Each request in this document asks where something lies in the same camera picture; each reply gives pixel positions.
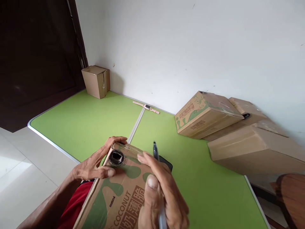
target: fingernail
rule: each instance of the fingernail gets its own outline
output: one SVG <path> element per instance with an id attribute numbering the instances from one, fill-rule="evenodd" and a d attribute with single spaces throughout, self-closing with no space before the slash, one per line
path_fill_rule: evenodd
<path id="1" fill-rule="evenodd" d="M 149 175 L 147 178 L 147 185 L 152 189 L 157 189 L 158 179 L 154 175 Z"/>
<path id="2" fill-rule="evenodd" d="M 108 176 L 108 177 L 113 177 L 114 174 L 115 174 L 115 170 L 108 170 L 108 171 L 107 171 L 107 176 Z"/>

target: wristwatch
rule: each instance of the wristwatch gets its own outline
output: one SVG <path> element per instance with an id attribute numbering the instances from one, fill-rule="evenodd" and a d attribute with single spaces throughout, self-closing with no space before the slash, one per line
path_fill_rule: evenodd
<path id="1" fill-rule="evenodd" d="M 147 104 L 144 105 L 144 104 L 142 104 L 142 103 L 138 103 L 138 102 L 135 102 L 135 101 L 133 101 L 133 103 L 138 104 L 138 105 L 140 105 L 141 107 L 144 107 L 146 110 L 151 110 L 151 111 L 153 111 L 154 113 L 160 114 L 160 112 L 158 112 L 158 111 L 152 109 L 152 108 L 151 108 L 149 105 L 147 105 Z"/>

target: hand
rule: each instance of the hand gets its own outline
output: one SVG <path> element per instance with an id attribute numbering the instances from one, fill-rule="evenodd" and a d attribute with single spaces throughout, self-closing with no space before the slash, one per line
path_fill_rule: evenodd
<path id="1" fill-rule="evenodd" d="M 73 170 L 72 174 L 74 179 L 77 180 L 91 180 L 94 178 L 104 179 L 112 177 L 115 174 L 115 170 L 108 166 L 99 166 L 104 156 L 109 152 L 110 147 L 115 142 L 121 142 L 127 144 L 126 137 L 110 137 L 106 141 L 105 145 L 92 154 L 87 160 L 78 164 Z"/>
<path id="2" fill-rule="evenodd" d="M 149 175 L 146 181 L 144 206 L 139 214 L 139 229 L 159 228 L 159 213 L 163 203 L 165 203 L 167 227 L 169 229 L 188 228 L 189 209 L 168 166 L 158 162 L 147 152 L 143 152 L 143 155 L 138 154 L 138 160 L 151 167 L 155 174 L 155 176 Z"/>

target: red shirt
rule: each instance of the red shirt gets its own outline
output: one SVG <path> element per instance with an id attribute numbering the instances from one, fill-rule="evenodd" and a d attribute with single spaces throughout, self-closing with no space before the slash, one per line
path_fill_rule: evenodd
<path id="1" fill-rule="evenodd" d="M 87 182 L 77 188 L 60 218 L 58 228 L 73 228 L 92 184 L 93 182 Z"/>

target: cardboard box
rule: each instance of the cardboard box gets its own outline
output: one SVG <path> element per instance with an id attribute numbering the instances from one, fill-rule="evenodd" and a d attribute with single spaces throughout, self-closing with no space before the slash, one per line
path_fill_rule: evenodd
<path id="1" fill-rule="evenodd" d="M 98 99 L 106 96 L 110 90 L 110 71 L 96 65 L 82 70 L 87 93 Z"/>
<path id="2" fill-rule="evenodd" d="M 305 171 L 305 151 L 291 138 L 247 126 L 212 142 L 211 159 L 242 175 Z"/>
<path id="3" fill-rule="evenodd" d="M 201 139 L 244 117 L 220 95 L 198 91 L 175 115 L 178 134 Z"/>
<path id="4" fill-rule="evenodd" d="M 138 148 L 114 143 L 103 165 L 116 175 L 95 179 L 73 228 L 138 228 L 146 179 L 152 170 L 141 164 Z"/>
<path id="5" fill-rule="evenodd" d="M 234 123 L 226 128 L 223 128 L 209 136 L 206 136 L 203 139 L 208 141 L 214 141 L 215 139 L 232 133 L 245 126 L 250 126 L 251 124 L 256 123 L 260 120 L 268 119 L 268 117 L 265 116 L 259 109 L 257 109 L 254 104 L 248 101 L 236 99 L 233 97 L 231 97 L 229 101 L 245 117 L 245 119 Z"/>
<path id="6" fill-rule="evenodd" d="M 252 124 L 251 126 L 266 130 L 266 131 L 270 131 L 272 133 L 278 134 L 278 135 L 282 135 L 284 137 L 289 137 L 287 135 L 287 133 L 278 125 L 276 125 L 274 122 L 272 122 L 271 120 L 260 120 L 257 123 Z"/>

